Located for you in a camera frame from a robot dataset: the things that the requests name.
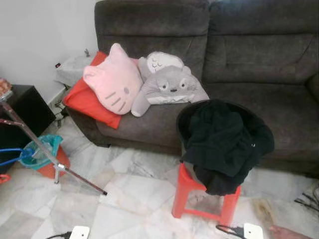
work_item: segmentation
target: black cabinet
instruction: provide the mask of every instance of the black cabinet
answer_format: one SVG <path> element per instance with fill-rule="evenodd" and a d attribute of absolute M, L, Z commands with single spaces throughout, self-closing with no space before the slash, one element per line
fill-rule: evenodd
<path fill-rule="evenodd" d="M 13 95 L 7 103 L 34 134 L 40 136 L 55 120 L 54 114 L 34 86 L 13 85 L 12 91 Z M 0 108 L 0 118 L 10 119 L 1 106 Z M 0 123 L 0 148 L 22 148 L 30 141 L 31 139 L 18 126 Z M 18 156 L 18 153 L 0 153 L 0 162 Z M 0 174 L 5 173 L 10 167 L 11 164 L 0 167 Z"/>

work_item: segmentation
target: stuffed toy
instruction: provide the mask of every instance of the stuffed toy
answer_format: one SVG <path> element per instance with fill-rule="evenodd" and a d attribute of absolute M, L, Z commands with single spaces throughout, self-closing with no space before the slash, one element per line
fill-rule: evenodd
<path fill-rule="evenodd" d="M 147 58 L 141 57 L 139 59 L 139 70 L 144 82 L 151 74 L 154 74 L 156 71 L 163 69 L 166 66 L 183 68 L 184 63 L 177 56 L 159 51 L 152 52 Z"/>
<path fill-rule="evenodd" d="M 171 65 L 150 74 L 135 98 L 131 112 L 141 117 L 151 105 L 203 100 L 209 100 L 209 97 L 190 69 Z"/>
<path fill-rule="evenodd" d="M 98 66 L 86 66 L 83 79 L 108 110 L 124 115 L 131 110 L 143 81 L 137 65 L 120 44 L 114 43 L 110 54 Z"/>

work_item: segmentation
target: tripod stand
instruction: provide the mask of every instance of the tripod stand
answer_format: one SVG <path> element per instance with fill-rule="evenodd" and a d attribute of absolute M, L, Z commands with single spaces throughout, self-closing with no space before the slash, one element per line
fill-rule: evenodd
<path fill-rule="evenodd" d="M 20 127 L 29 137 L 31 140 L 34 141 L 34 143 L 43 151 L 43 153 L 47 156 L 47 158 L 53 163 L 55 168 L 55 179 L 54 183 L 59 183 L 60 179 L 60 172 L 66 172 L 67 174 L 70 174 L 84 183 L 88 184 L 89 186 L 93 187 L 97 191 L 101 192 L 103 195 L 107 195 L 107 192 L 105 192 L 103 189 L 99 188 L 98 186 L 94 185 L 90 181 L 86 180 L 85 178 L 81 177 L 77 173 L 73 172 L 71 169 L 66 167 L 64 164 L 61 164 L 52 154 L 51 152 L 42 144 L 42 142 L 37 138 L 37 136 L 30 130 L 30 128 L 22 121 L 22 119 L 14 112 L 14 110 L 11 108 L 9 104 L 6 102 L 0 102 L 0 106 L 4 108 L 4 111 L 8 114 L 8 116 L 12 120 L 7 119 L 0 119 L 0 123 L 8 124 L 8 125 L 15 125 Z"/>

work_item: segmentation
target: trash bin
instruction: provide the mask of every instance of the trash bin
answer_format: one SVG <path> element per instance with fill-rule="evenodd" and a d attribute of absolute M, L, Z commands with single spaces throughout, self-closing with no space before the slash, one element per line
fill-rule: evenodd
<path fill-rule="evenodd" d="M 44 135 L 38 138 L 46 147 L 51 151 L 52 155 L 57 158 L 57 160 L 64 164 L 66 167 L 70 166 L 70 161 L 60 146 L 63 138 L 58 135 Z M 47 158 L 47 156 L 42 152 L 42 150 L 36 145 L 34 141 L 28 143 L 23 149 L 24 151 L 20 154 L 19 162 L 26 168 L 32 168 L 43 176 L 48 178 L 55 177 L 55 168 L 53 163 Z M 32 156 L 25 157 L 25 152 L 30 152 L 32 150 Z"/>

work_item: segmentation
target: orange bucket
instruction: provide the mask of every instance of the orange bucket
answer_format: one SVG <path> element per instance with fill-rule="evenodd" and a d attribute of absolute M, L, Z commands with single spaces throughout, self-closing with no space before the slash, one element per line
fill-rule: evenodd
<path fill-rule="evenodd" d="M 56 158 L 61 164 L 65 165 L 66 167 L 70 167 L 70 160 L 66 156 L 61 146 L 59 146 Z M 53 166 L 53 163 L 45 165 L 44 167 L 39 168 L 37 171 L 41 173 L 44 177 L 48 177 L 52 179 L 55 178 L 55 168 Z"/>

